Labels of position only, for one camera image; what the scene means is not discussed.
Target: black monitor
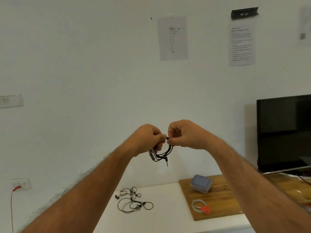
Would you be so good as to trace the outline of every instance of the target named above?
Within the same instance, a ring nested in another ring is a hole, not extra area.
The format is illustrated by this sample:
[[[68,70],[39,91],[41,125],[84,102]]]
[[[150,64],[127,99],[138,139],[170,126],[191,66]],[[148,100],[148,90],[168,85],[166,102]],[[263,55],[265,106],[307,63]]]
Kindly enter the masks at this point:
[[[257,101],[258,169],[311,166],[311,95]]]

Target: paper poster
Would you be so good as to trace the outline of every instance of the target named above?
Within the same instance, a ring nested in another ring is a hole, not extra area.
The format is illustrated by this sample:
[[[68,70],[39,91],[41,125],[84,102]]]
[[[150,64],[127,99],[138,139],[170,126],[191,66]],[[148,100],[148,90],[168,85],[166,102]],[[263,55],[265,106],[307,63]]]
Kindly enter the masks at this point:
[[[229,61],[230,66],[255,63],[254,35],[249,25],[229,27]]]
[[[160,60],[188,59],[186,17],[164,17],[157,20]]]
[[[311,6],[300,8],[299,46],[311,46]]]

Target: black label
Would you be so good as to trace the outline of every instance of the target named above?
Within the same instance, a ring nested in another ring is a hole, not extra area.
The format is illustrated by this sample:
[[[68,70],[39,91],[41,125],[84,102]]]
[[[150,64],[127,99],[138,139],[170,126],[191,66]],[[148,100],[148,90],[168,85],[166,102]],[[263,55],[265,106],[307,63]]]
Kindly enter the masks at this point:
[[[231,19],[244,19],[248,17],[253,17],[256,15],[259,15],[258,12],[258,7],[254,8],[247,8],[247,9],[241,9],[241,10],[234,10],[231,12]]]

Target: person's right hand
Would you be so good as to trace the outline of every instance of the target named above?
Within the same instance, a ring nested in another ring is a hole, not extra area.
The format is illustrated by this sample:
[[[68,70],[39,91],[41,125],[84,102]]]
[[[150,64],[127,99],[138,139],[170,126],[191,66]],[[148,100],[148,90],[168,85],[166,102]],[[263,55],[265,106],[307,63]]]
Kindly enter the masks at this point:
[[[168,135],[167,143],[169,145],[206,150],[207,137],[211,133],[190,120],[180,120],[169,125]]]

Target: person's left hand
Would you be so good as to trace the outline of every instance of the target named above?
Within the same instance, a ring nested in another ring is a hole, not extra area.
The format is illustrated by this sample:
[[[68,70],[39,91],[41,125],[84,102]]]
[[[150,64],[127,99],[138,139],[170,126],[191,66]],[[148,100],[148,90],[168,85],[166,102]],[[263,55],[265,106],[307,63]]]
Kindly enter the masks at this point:
[[[123,145],[130,148],[133,156],[138,156],[141,153],[148,152],[154,148],[155,152],[162,149],[165,143],[166,135],[150,124],[140,126],[124,143]]]

